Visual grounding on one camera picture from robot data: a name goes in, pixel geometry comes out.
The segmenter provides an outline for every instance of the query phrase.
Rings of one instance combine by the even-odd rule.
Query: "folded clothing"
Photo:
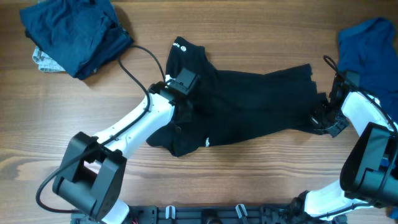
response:
[[[39,70],[42,72],[64,72],[65,69],[61,67],[56,61],[54,61],[50,56],[41,51],[38,46],[36,46],[35,51],[32,55],[33,61],[39,65]]]
[[[338,34],[338,69],[359,74],[359,87],[380,100],[381,107],[398,121],[398,56],[393,46],[392,22],[375,18]]]
[[[201,146],[232,144],[284,129],[320,134],[310,112],[326,94],[317,93],[308,64],[268,75],[217,70],[204,47],[177,37],[166,74],[176,78],[182,68],[199,75],[188,95],[191,118],[176,114],[147,139],[151,146],[163,146],[178,157]]]
[[[20,14],[27,36],[81,80],[133,42],[109,0],[48,0]]]

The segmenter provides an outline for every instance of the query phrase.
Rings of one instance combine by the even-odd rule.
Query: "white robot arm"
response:
[[[53,192],[96,222],[131,223],[130,207],[118,200],[126,161],[152,133],[168,124],[174,113],[180,111],[184,96],[196,82],[197,76],[183,70],[178,78],[180,80],[171,80],[168,85],[159,82],[150,88],[148,112],[128,129],[124,130],[142,115],[147,99],[115,125],[96,133],[94,137],[84,133],[74,136],[63,158],[62,171],[55,178]],[[354,209],[397,205],[398,180],[390,178],[384,181],[386,169],[380,165],[386,160],[386,155],[391,157],[394,152],[391,148],[397,147],[396,139],[392,139],[389,131],[393,128],[388,120],[362,93],[356,91],[346,92],[338,103],[331,105],[332,110],[327,113],[332,111],[333,117],[348,118],[361,137],[343,167],[340,180],[323,189],[304,192],[291,204],[300,204],[297,210],[301,213],[326,221]],[[318,113],[312,120],[322,126],[324,120],[319,117],[324,118]],[[330,128],[322,130],[336,136],[345,126],[332,124],[331,127],[334,131]],[[90,156],[70,164],[70,161],[90,150],[93,151]],[[92,162],[100,165],[98,172],[85,166],[85,163]],[[238,205],[236,212],[242,223],[249,223],[247,216],[250,212],[244,205]],[[166,209],[166,219],[172,221],[175,213],[174,207]]]

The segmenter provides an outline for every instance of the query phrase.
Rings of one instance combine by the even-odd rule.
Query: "table surface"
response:
[[[37,187],[59,165],[70,138],[114,124],[143,92],[116,62],[81,82],[42,73],[32,61],[19,9],[33,0],[0,3],[0,222],[68,223],[40,209]],[[113,1],[137,44],[165,63],[176,36],[206,47],[217,69],[269,73],[310,63],[318,91],[329,92],[338,59],[337,32],[384,16],[397,24],[397,1]],[[146,87],[161,79],[153,59],[128,50],[123,62]],[[285,130],[229,146],[201,148],[181,158],[143,145],[128,160],[120,198],[131,205],[286,203],[330,184],[358,136],[337,138]],[[48,205],[71,208],[45,189]],[[392,223],[384,209],[349,214],[349,223]]]

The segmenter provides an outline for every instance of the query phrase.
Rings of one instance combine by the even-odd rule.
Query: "black plastic part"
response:
[[[117,201],[127,159],[120,151],[100,147],[96,138],[82,132],[69,142],[61,166],[90,149],[97,153],[76,162],[56,176],[53,192],[95,220],[101,220]],[[98,174],[84,166],[84,162],[98,161]]]
[[[386,127],[369,123],[345,162],[340,185],[345,197],[370,202],[377,199],[377,208],[398,206],[398,176],[392,172],[382,192],[375,198],[386,167],[382,160],[391,160],[397,139]]]
[[[246,206],[248,213],[248,224],[294,224],[302,220],[308,220],[302,224],[335,224],[335,221],[311,220],[306,214],[294,217],[288,217],[289,204],[266,204],[262,206]],[[213,223],[222,224],[242,224],[242,220],[238,218],[235,207],[177,207],[176,219],[169,220],[165,218],[165,208],[157,208],[155,206],[138,206],[130,207],[131,220],[139,224],[202,224],[204,220],[203,214],[207,217],[213,217],[210,220]],[[343,220],[345,222],[338,224],[346,224],[345,215],[336,217],[335,220]],[[84,223],[95,224],[89,217],[72,215],[72,224]]]
[[[346,76],[350,80],[358,82],[359,75],[353,72],[346,72]],[[314,106],[311,112],[311,122],[319,130],[320,134],[330,134],[333,138],[339,135],[348,125],[349,122],[341,112],[344,100],[351,87],[346,83],[346,80],[338,73],[333,80],[333,86],[329,93],[329,101],[323,101]]]
[[[197,80],[197,74],[189,71],[186,68],[182,68],[176,79],[170,81],[169,86],[187,95],[195,86]]]
[[[171,105],[175,106],[174,117],[172,122],[175,120],[179,121],[190,121],[192,118],[193,105],[187,98],[187,95],[181,91],[171,88],[164,82],[158,82],[150,86],[149,93],[157,93],[160,96],[169,100]]]
[[[298,197],[293,198],[289,205],[289,218],[304,214],[305,197],[309,191],[302,192]]]

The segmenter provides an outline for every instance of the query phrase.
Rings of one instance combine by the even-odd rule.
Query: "black garment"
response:
[[[318,94],[310,65],[268,75],[217,70],[207,61],[205,48],[177,37],[167,61],[166,74],[175,78],[182,68],[198,74],[188,95],[193,105],[189,121],[176,119],[147,139],[174,156],[200,146],[245,141],[284,129],[317,133],[310,111],[326,94]]]
[[[28,37],[73,78],[87,78],[132,44],[109,0],[47,0],[20,14]]]

